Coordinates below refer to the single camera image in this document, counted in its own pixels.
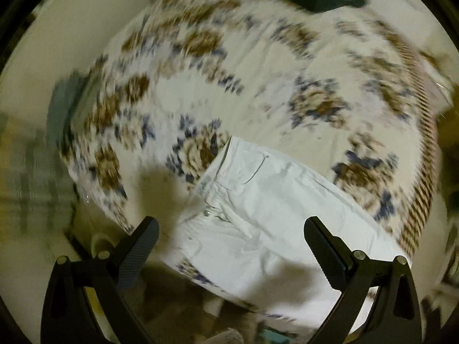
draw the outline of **mattress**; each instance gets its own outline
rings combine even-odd
[[[71,177],[127,233],[156,217],[164,262],[210,291],[255,309],[170,237],[230,136],[307,165],[416,251],[435,186],[429,79],[416,48],[371,9],[158,0],[91,73],[101,89],[81,101],[86,117],[62,151]]]

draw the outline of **floral bedspread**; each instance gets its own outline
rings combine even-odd
[[[416,53],[378,17],[285,0],[159,0],[107,46],[99,98],[63,150],[127,232],[168,232],[231,135],[336,184],[412,255],[428,219],[435,125]],[[177,270],[211,285],[187,260]]]

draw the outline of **laundry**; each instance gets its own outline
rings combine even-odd
[[[340,296],[304,240],[307,218],[319,217],[350,249],[373,259],[408,257],[324,177],[240,138],[231,138],[196,187],[176,234],[190,263],[238,299],[305,326],[320,326]]]

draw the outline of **floor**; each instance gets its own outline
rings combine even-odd
[[[94,220],[100,219],[102,215],[94,206],[83,205],[77,211],[75,224],[79,223],[78,213],[84,218],[79,229],[80,241],[90,249],[90,235],[83,236],[83,229],[94,226]],[[449,226],[445,201],[440,193],[435,193],[431,217],[413,259],[412,273],[419,301],[427,297],[434,308],[439,306],[442,324],[459,301],[459,298],[450,298],[433,289],[444,263]],[[122,236],[113,233],[109,235],[110,239]],[[238,329],[248,344],[253,342],[255,333],[266,324],[259,316],[223,303],[220,298],[184,279],[162,264],[154,254],[142,271],[139,285],[129,291],[126,298],[150,336],[165,344],[200,344],[205,338],[226,327]],[[279,331],[294,329],[307,337],[314,333],[310,329],[299,329],[276,320],[271,320],[269,325]]]

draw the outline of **bed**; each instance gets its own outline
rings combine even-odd
[[[438,89],[415,47],[425,38],[374,10],[314,15],[285,0],[158,0],[91,67],[102,89],[83,94],[61,151],[79,191],[125,232],[148,215],[168,239],[233,135],[311,167],[412,256],[435,189]],[[256,310],[177,245],[159,252],[197,284]]]

